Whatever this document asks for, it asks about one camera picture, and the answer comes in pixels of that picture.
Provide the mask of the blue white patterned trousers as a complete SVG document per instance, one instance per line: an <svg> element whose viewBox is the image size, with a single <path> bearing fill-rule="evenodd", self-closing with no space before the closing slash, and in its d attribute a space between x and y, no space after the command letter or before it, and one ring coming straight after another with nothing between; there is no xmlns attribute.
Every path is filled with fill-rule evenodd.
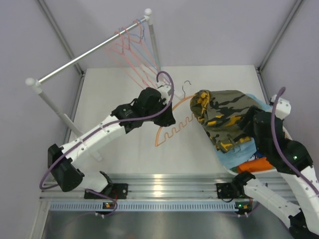
<svg viewBox="0 0 319 239"><path fill-rule="evenodd" d="M259 152L255 152L249 159L248 161L252 161L252 160L256 160L259 158L263 158L265 157L263 154L259 153Z"/></svg>

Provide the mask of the light blue trousers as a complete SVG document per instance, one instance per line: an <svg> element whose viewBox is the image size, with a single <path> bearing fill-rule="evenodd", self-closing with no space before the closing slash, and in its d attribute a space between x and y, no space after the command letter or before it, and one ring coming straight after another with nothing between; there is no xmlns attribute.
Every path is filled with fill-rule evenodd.
<svg viewBox="0 0 319 239"><path fill-rule="evenodd" d="M268 111L270 106L258 98L256 98L252 94L247 94L248 96L255 99L262 105L261 110ZM248 159L257 151L254 139L252 138L251 142L246 142L241 145L234 147L231 151L227 153L222 153L215 149L216 155L220 160L221 164L225 166L227 169L231 169L233 167L237 167L238 165L248 161Z"/></svg>

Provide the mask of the orange trousers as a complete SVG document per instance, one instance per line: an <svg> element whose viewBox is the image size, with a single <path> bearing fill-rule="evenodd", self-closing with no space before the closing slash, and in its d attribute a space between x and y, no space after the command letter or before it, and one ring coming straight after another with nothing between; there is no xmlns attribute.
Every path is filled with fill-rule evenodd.
<svg viewBox="0 0 319 239"><path fill-rule="evenodd" d="M239 173L248 171L250 173L252 172L261 172L261 171L267 171L272 169L273 166L268 162L268 160L265 157L258 158L252 161L247 161L239 166L237 166L237 171Z"/></svg>

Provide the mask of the blue wire hanger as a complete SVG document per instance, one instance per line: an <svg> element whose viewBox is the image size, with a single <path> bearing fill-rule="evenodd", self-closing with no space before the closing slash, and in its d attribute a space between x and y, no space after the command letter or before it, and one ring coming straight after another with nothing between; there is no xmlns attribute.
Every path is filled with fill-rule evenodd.
<svg viewBox="0 0 319 239"><path fill-rule="evenodd" d="M144 15L135 19L131 26L120 28L119 33L120 55L128 65L156 75L161 66L153 19Z"/></svg>

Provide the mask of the pink hanger with orange trousers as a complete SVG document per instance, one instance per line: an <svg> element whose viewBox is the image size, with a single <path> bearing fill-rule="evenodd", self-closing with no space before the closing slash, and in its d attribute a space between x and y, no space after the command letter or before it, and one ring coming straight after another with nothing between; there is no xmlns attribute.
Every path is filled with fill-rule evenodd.
<svg viewBox="0 0 319 239"><path fill-rule="evenodd" d="M156 75L159 71L159 63L146 43L145 27L142 22L138 24L137 33L124 33L115 43L115 49L138 77L135 79L132 75L130 76L137 85L143 89L157 87Z"/></svg>

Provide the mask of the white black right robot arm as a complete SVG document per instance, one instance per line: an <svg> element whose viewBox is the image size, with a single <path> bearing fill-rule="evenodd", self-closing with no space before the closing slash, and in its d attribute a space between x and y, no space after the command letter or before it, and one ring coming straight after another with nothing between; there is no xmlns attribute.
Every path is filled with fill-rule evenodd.
<svg viewBox="0 0 319 239"><path fill-rule="evenodd" d="M281 220L293 238L317 239L319 181L305 146L285 137L281 119L257 107L251 107L238 125L254 138L257 149L289 185L298 203L289 202L248 171L232 180L233 193L257 200Z"/></svg>

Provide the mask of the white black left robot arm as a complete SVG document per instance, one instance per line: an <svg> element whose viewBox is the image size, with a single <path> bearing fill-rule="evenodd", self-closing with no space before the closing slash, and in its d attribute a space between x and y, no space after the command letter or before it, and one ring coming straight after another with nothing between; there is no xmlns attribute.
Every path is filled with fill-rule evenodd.
<svg viewBox="0 0 319 239"><path fill-rule="evenodd" d="M172 114L174 90L168 85L146 88L128 104L117 106L99 125L63 146L48 149L48 168L63 192L77 187L107 198L113 182L103 171L85 172L81 167L90 156L112 140L139 128L146 121L168 127L176 123Z"/></svg>

